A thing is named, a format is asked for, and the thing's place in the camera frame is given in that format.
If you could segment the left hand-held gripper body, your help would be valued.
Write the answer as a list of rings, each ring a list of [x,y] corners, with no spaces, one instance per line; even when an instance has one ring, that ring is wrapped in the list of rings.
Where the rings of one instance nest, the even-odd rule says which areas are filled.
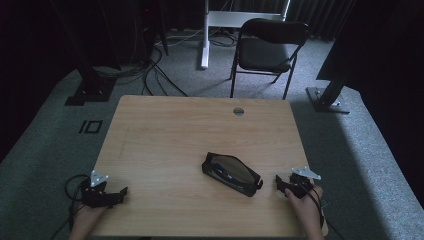
[[[109,207],[116,205],[116,196],[107,194],[105,188],[109,176],[92,170],[90,177],[81,185],[82,203],[91,208]]]

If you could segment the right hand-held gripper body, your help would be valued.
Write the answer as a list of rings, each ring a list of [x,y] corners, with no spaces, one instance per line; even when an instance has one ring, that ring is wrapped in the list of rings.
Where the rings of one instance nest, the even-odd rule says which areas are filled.
[[[308,166],[292,168],[286,188],[297,198],[302,198],[313,188],[312,179],[320,180],[321,175],[312,171]]]

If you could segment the black pencil case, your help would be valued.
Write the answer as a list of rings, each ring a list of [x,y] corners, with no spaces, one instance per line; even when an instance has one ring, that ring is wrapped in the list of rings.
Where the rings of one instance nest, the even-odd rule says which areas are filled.
[[[237,179],[237,182],[226,179],[215,168],[214,163],[222,165],[231,176]],[[263,186],[263,180],[258,173],[231,155],[208,152],[202,163],[202,172],[247,197],[254,196]]]

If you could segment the person's right hand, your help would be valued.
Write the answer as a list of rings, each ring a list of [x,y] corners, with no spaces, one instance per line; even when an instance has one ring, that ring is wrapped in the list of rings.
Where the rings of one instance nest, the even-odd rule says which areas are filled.
[[[294,212],[300,223],[306,227],[320,227],[321,214],[316,205],[322,197],[323,189],[315,185],[310,191],[309,196],[297,198],[289,189],[285,189],[285,195],[288,198]]]

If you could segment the person's left hand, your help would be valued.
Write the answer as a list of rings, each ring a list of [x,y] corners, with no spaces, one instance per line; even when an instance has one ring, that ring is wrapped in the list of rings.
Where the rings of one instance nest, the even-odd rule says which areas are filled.
[[[106,207],[92,208],[90,206],[81,205],[80,209],[74,215],[73,228],[76,230],[93,230],[106,210]]]

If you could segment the blue pen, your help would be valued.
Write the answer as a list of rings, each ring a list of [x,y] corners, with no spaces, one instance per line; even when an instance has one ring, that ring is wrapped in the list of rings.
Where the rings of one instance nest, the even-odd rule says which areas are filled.
[[[222,166],[222,165],[220,165],[219,163],[214,163],[213,164],[214,166],[215,166],[215,168],[226,178],[226,179],[228,179],[229,181],[232,181],[232,182],[237,182],[237,179],[235,179],[233,176],[231,176],[226,170],[225,170],[225,168]]]

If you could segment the black stand with grey base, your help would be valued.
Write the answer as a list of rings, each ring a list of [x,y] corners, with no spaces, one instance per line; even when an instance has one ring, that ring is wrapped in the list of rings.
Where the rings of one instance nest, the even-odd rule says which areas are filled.
[[[341,91],[346,85],[351,68],[341,71],[335,80],[331,80],[326,88],[307,87],[306,92],[316,112],[349,114]]]

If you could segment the black folding chair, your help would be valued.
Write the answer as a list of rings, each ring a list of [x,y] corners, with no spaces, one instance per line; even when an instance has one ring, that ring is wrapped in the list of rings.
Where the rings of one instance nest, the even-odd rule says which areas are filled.
[[[237,38],[229,79],[230,97],[234,96],[236,75],[274,76],[273,83],[288,72],[283,92],[285,100],[298,59],[298,52],[309,37],[309,26],[302,22],[286,22],[254,18],[246,21]]]

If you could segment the black cloth drape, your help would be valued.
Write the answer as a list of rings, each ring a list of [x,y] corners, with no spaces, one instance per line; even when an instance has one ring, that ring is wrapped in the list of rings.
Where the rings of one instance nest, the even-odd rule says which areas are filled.
[[[119,67],[107,2],[0,0],[0,162],[68,73]]]
[[[361,94],[424,208],[424,0],[355,0],[318,77]]]

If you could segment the dark pleated curtain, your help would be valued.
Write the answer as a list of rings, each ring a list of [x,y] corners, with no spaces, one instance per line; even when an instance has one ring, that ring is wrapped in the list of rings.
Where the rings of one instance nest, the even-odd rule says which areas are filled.
[[[209,0],[212,11],[280,13],[284,0]],[[355,0],[291,0],[288,22],[303,22],[313,38],[335,39]]]

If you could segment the black stand with base plate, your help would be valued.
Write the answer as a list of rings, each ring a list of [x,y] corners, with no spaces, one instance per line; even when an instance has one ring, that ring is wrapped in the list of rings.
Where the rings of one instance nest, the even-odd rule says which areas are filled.
[[[83,106],[86,102],[108,102],[117,79],[102,77],[93,69],[61,0],[49,0],[49,3],[61,23],[68,44],[67,50],[82,78],[74,95],[67,98],[65,105]]]

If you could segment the white desk frame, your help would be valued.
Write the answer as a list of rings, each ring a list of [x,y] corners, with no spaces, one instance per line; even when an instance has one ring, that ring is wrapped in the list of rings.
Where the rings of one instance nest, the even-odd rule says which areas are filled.
[[[254,13],[254,12],[233,12],[233,11],[212,11],[209,9],[209,0],[204,0],[204,37],[201,55],[202,69],[207,69],[209,66],[210,27],[224,28],[240,28],[246,21],[254,18],[264,18],[268,20],[285,21],[289,10],[291,0],[284,0],[283,7],[280,13]]]

